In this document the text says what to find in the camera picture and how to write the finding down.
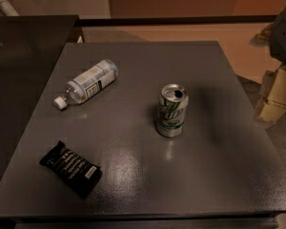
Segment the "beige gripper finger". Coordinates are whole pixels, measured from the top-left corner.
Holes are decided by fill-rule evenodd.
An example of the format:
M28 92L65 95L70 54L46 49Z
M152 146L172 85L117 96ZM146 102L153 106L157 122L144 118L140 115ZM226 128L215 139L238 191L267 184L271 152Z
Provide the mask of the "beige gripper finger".
M281 64L274 72L266 71L263 75L255 116L259 121L275 123L285 112L286 64Z

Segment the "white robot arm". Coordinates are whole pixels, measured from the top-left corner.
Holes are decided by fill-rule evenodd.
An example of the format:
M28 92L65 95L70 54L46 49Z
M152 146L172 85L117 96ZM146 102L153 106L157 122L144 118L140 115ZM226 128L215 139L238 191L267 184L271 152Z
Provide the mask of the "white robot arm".
M255 38L262 37L269 42L271 57L280 62L274 72L266 71L263 75L255 106L255 121L266 126L276 123L286 113L286 7Z

